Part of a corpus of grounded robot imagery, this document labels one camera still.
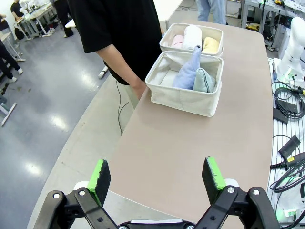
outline yellow label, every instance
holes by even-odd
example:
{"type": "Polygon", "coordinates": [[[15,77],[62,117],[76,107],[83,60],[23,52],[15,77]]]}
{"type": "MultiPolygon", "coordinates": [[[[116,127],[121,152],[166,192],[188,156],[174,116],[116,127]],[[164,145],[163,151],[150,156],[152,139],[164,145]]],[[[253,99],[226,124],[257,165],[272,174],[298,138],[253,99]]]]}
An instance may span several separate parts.
{"type": "Polygon", "coordinates": [[[294,161],[294,160],[295,160],[295,159],[294,159],[293,157],[287,159],[288,162],[292,162],[292,161],[294,161]]]}

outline storage bin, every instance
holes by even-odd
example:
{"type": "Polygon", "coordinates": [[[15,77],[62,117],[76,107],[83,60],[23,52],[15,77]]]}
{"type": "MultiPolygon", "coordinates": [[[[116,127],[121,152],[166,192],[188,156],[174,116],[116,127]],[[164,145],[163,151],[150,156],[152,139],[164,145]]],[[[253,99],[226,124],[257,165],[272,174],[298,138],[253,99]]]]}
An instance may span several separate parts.
{"type": "MultiPolygon", "coordinates": [[[[185,28],[188,27],[189,25],[190,24],[185,24],[185,23],[172,24],[160,41],[161,50],[163,52],[164,51],[193,52],[192,50],[178,49],[178,48],[171,47],[173,38],[176,35],[183,36],[185,28]]],[[[201,26],[201,25],[196,25],[196,26],[202,30],[202,40],[204,40],[206,37],[212,37],[219,42],[218,52],[215,54],[207,54],[207,55],[221,57],[224,52],[224,48],[223,48],[224,33],[223,33],[223,31],[219,30],[219,29],[211,28],[211,27],[201,26]]]]}
{"type": "Polygon", "coordinates": [[[149,71],[145,82],[152,91],[151,101],[197,115],[215,114],[220,92],[224,61],[220,57],[201,54],[200,66],[216,79],[213,93],[172,87],[182,66],[190,60],[188,52],[162,52],[149,71]]]}

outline white shoe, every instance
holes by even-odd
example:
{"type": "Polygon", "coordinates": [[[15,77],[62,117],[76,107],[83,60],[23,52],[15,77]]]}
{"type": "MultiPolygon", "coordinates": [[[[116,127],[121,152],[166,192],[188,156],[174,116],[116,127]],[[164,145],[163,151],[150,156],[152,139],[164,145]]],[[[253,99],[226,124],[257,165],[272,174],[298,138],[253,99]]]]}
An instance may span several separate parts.
{"type": "Polygon", "coordinates": [[[13,76],[13,78],[9,79],[9,83],[14,83],[17,81],[17,78],[13,76]]]}

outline black bag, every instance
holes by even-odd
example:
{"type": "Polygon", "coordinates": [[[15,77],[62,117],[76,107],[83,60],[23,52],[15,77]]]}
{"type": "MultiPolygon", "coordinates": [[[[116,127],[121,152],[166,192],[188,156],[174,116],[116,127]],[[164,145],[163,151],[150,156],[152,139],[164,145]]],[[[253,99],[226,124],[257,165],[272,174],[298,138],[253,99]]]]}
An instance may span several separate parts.
{"type": "Polygon", "coordinates": [[[15,35],[18,38],[18,40],[22,40],[24,38],[23,32],[21,32],[18,28],[15,28],[15,35]]]}

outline bolt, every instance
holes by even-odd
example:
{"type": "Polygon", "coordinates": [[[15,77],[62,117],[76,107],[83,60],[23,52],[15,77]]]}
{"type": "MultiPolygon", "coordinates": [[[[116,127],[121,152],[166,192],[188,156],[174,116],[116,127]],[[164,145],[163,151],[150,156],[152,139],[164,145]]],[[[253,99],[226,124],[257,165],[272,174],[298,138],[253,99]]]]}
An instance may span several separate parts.
{"type": "Polygon", "coordinates": [[[82,190],[78,194],[81,195],[81,196],[84,196],[86,193],[85,193],[85,191],[82,190]]]}
{"type": "Polygon", "coordinates": [[[55,194],[53,195],[53,198],[55,198],[55,199],[58,199],[59,197],[60,197],[59,193],[55,193],[55,194]]]}
{"type": "Polygon", "coordinates": [[[235,192],[234,188],[232,187],[228,188],[228,193],[234,193],[234,192],[235,192]]]}
{"type": "Polygon", "coordinates": [[[259,195],[259,191],[258,190],[254,190],[253,194],[256,195],[256,196],[259,195]]]}

